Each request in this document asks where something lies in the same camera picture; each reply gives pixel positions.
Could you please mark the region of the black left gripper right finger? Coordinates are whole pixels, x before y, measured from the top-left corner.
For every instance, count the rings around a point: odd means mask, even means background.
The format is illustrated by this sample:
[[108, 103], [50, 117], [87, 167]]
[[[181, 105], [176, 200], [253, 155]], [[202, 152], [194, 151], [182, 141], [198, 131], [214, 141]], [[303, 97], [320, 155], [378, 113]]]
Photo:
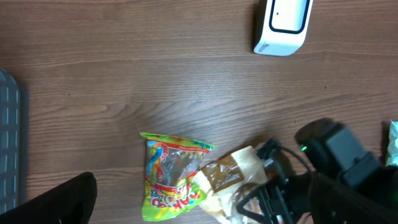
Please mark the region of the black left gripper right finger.
[[367, 183], [359, 191], [318, 174], [310, 184], [314, 223], [397, 224], [397, 178]]

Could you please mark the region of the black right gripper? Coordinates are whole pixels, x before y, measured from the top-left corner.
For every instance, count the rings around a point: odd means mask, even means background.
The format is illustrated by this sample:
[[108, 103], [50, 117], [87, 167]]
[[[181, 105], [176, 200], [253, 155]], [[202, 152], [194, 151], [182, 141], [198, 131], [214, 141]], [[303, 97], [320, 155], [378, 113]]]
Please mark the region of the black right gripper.
[[308, 191], [312, 173], [295, 175], [278, 172], [273, 186], [260, 185], [236, 206], [239, 214], [261, 224], [297, 223], [304, 213], [310, 212]]

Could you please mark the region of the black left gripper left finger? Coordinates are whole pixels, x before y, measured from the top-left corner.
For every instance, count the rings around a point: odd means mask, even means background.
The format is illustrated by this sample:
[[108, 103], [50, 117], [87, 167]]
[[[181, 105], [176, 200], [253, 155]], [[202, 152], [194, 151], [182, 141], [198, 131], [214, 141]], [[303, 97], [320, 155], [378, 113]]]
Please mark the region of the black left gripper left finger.
[[1, 214], [1, 224], [87, 224], [93, 213], [97, 194], [97, 182], [94, 174], [84, 172]]

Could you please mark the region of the clear cookie bag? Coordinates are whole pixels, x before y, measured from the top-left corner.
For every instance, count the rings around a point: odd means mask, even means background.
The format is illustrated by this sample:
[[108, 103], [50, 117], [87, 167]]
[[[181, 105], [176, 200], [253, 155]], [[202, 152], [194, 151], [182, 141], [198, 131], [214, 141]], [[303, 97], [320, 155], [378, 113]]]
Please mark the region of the clear cookie bag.
[[193, 183], [206, 195], [200, 208], [220, 223], [234, 224], [257, 222], [238, 213], [236, 206], [268, 180], [256, 149], [248, 146], [206, 165]]

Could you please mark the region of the mint green tissue pack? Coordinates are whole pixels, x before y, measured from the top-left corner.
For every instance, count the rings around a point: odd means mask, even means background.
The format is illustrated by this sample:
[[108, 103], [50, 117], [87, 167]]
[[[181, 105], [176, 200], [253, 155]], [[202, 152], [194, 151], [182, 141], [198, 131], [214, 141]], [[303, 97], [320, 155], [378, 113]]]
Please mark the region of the mint green tissue pack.
[[386, 166], [398, 166], [398, 123], [391, 120], [389, 126], [389, 143], [386, 152]]

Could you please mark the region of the green gummy candy bag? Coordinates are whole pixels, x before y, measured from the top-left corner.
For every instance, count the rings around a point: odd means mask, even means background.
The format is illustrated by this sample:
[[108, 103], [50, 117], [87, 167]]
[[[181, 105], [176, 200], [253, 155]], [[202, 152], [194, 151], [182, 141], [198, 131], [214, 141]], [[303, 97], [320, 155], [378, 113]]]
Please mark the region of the green gummy candy bag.
[[141, 136], [146, 140], [143, 220], [170, 220], [204, 201], [206, 193], [193, 178], [216, 146], [164, 134], [141, 133]]

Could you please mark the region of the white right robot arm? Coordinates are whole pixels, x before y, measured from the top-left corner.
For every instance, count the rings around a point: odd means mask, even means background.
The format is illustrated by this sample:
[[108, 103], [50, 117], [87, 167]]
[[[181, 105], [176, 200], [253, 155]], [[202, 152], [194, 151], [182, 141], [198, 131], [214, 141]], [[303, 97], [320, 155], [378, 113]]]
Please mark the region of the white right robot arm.
[[259, 223], [297, 223], [304, 214], [314, 223], [397, 223], [397, 168], [383, 166], [347, 126], [318, 119], [300, 128], [295, 140], [314, 170], [287, 175], [276, 155], [303, 159], [269, 139], [257, 156], [279, 173], [237, 204], [239, 214]]

